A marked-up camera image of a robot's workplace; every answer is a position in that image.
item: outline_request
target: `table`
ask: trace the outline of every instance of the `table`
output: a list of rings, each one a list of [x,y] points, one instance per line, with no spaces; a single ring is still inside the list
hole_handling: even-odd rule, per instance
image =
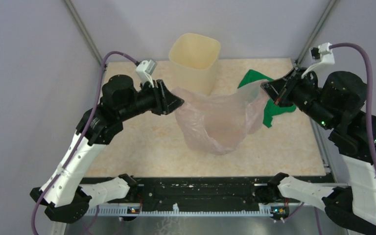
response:
[[[249,69],[271,78],[279,78],[292,69],[290,59],[219,60],[217,82],[212,94],[231,94]],[[175,79],[169,61],[159,61],[152,75],[164,80],[172,90]],[[111,62],[105,82],[117,74],[129,75],[139,90],[139,77],[130,62]],[[124,130],[93,162],[86,177],[230,177],[270,176],[278,172],[290,175],[325,175],[324,165],[309,117],[299,110],[275,116],[273,126],[262,126],[248,135],[238,150],[217,156],[187,148],[174,114],[139,115],[124,122]]]

